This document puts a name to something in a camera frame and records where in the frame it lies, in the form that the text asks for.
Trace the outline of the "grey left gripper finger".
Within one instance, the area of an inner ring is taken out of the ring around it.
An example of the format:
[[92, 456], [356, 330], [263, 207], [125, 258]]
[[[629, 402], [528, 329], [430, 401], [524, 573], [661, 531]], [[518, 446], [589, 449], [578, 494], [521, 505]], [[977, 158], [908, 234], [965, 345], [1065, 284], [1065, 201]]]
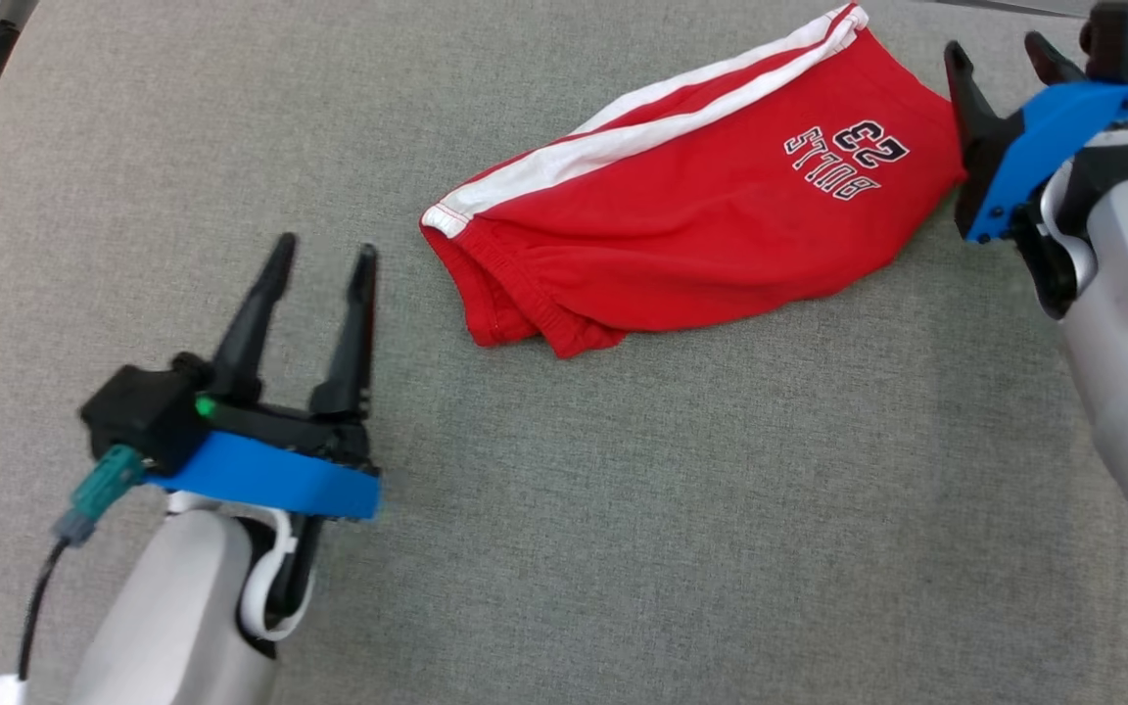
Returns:
[[308, 409], [318, 416], [365, 416], [371, 406], [371, 370], [379, 254], [359, 246], [345, 301], [340, 340], [326, 379], [310, 393]]
[[243, 299], [211, 359], [213, 379], [208, 394], [232, 404], [255, 404], [263, 382], [259, 363], [277, 301], [287, 293], [294, 268], [299, 237], [282, 233], [265, 259], [259, 277]]

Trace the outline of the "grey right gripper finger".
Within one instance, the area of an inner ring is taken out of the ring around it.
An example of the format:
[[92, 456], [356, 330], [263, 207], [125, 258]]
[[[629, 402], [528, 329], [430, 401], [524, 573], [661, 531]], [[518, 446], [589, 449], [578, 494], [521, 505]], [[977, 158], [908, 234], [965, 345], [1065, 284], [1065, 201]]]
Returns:
[[962, 44], [953, 39], [944, 50], [950, 98], [964, 169], [964, 192], [984, 199], [1015, 136], [1022, 133], [1019, 116], [1001, 117], [973, 79], [975, 67]]
[[1085, 74], [1077, 63], [1065, 58], [1051, 39], [1038, 30], [1029, 30], [1024, 36], [1024, 49], [1040, 81], [1047, 86], [1079, 83]]

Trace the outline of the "red shorts with white stripe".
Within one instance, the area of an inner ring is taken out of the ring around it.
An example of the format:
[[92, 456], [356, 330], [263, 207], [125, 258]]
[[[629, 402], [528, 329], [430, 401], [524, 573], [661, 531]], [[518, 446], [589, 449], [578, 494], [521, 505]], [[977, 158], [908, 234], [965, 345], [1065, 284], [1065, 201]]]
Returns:
[[963, 178], [952, 104], [860, 5], [614, 99], [420, 218], [479, 347], [617, 347], [841, 293]]

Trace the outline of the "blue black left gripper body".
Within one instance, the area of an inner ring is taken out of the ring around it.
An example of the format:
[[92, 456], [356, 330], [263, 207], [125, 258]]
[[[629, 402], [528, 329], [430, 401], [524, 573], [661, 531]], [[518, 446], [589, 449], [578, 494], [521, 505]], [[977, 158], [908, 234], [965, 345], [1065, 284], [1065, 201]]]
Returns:
[[372, 519], [381, 470], [361, 415], [314, 415], [272, 405], [196, 400], [210, 432], [174, 476], [148, 473], [148, 485], [228, 503], [331, 519]]

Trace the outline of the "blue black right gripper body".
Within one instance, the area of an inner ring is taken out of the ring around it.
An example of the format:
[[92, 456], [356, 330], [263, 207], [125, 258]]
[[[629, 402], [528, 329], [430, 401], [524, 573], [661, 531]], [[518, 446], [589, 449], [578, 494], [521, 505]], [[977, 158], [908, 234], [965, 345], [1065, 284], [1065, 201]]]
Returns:
[[1128, 83], [1058, 83], [1008, 117], [994, 115], [970, 129], [962, 161], [966, 179], [955, 224], [971, 244], [999, 238], [1015, 210], [1091, 140], [1128, 120]]

